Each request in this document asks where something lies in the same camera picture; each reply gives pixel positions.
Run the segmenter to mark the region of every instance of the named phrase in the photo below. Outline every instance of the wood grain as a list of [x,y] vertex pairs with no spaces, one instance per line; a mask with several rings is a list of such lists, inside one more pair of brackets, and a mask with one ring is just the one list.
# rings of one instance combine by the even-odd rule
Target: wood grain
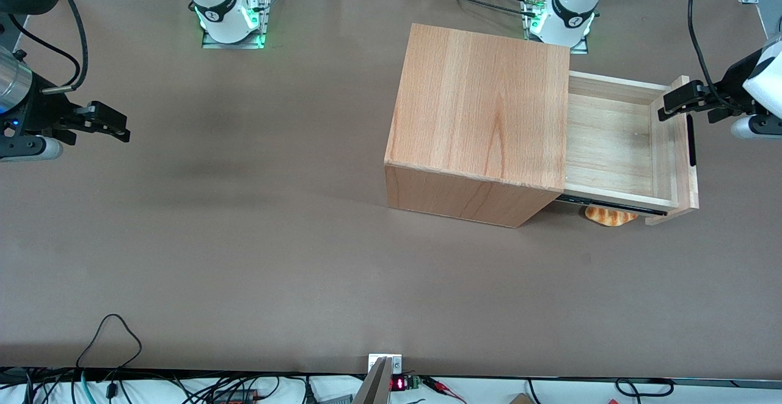
[[566,48],[413,24],[386,163],[561,192]]
[[[676,89],[690,82],[688,76],[680,76],[671,84],[670,90]],[[656,226],[660,222],[671,220],[689,213],[700,207],[698,198],[698,170],[690,166],[690,149],[687,139],[687,117],[676,117],[659,122],[657,110],[662,107],[662,95],[649,106],[651,115],[652,153],[654,176],[665,176],[668,173],[673,176],[670,183],[676,195],[676,208],[668,212],[667,216],[654,216],[646,219],[646,225]],[[656,186],[664,189],[668,182],[654,182]]]
[[413,24],[386,146],[391,207],[517,227],[565,187],[569,51]]
[[686,178],[695,171],[675,167],[687,154],[686,128],[677,136],[679,125],[657,122],[656,109],[670,90],[570,72],[565,193],[672,213],[681,207],[684,180],[696,199],[696,182]]
[[386,165],[389,206],[519,227],[559,196],[529,187]]

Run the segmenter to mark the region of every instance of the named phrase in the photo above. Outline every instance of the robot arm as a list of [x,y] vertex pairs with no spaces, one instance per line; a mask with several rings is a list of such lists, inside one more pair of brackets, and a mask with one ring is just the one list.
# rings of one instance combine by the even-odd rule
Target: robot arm
[[239,42],[260,26],[258,0],[193,0],[201,26],[220,43]]
[[[57,1],[0,0],[0,12],[43,14]],[[193,3],[201,25],[216,42],[239,42],[260,26],[258,0]],[[65,95],[67,87],[57,87],[34,73],[23,62],[24,56],[24,51],[11,53],[0,48],[0,161],[57,158],[62,154],[62,144],[75,145],[72,130],[101,132],[130,141],[125,115],[100,101],[90,101],[87,106],[71,103]]]
[[661,122],[685,112],[709,113],[709,123],[727,117],[736,120],[731,132],[741,139],[782,139],[782,35],[728,68],[714,84],[714,95],[704,83],[691,81],[665,95],[657,111]]
[[[0,12],[43,14],[57,1],[0,0]],[[58,87],[37,75],[24,63],[25,55],[22,50],[11,53],[0,47],[0,161],[61,156],[62,144],[76,144],[72,130],[101,132],[129,141],[131,132],[125,128],[125,115],[100,101],[90,101],[87,106],[71,103],[65,92],[75,87]]]

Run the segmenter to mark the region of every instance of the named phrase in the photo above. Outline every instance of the wooden box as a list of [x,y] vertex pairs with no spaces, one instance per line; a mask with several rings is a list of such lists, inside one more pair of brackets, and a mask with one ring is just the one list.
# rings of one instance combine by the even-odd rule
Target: wooden box
[[698,208],[685,117],[656,117],[671,86],[569,72],[569,57],[414,24],[386,147],[389,206],[511,227],[555,199],[648,224]]

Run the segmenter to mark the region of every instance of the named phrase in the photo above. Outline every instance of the metal mounting plate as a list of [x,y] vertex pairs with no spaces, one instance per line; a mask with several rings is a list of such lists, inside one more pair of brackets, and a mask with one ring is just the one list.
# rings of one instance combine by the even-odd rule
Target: metal mounting plate
[[372,367],[375,365],[375,361],[377,361],[380,357],[390,357],[391,361],[393,361],[393,374],[399,375],[402,373],[402,355],[401,354],[369,354],[368,357],[368,363],[367,363],[367,372],[372,370]]
[[221,43],[212,39],[206,33],[203,32],[203,40],[201,41],[201,48],[219,48],[219,50],[262,50],[266,45],[266,28],[269,25],[269,7],[271,6],[271,0],[251,0],[251,8],[259,8],[259,12],[248,11],[248,17],[253,22],[258,22],[260,25],[256,30],[253,30],[247,37],[239,42],[235,43]]

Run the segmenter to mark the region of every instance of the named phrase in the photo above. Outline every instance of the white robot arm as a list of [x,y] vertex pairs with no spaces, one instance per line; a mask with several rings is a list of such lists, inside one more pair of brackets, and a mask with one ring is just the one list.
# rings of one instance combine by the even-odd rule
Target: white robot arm
[[530,37],[548,44],[575,47],[589,32],[597,1],[530,0],[530,11],[536,14],[528,21]]
[[239,42],[260,26],[258,0],[193,0],[201,26],[220,43]]

